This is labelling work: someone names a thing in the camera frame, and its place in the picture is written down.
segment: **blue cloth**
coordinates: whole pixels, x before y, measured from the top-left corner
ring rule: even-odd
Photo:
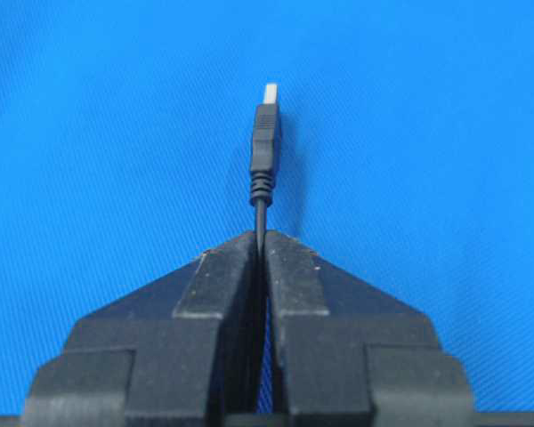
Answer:
[[[0,414],[87,312],[269,226],[433,319],[534,410],[534,1],[0,1]]]

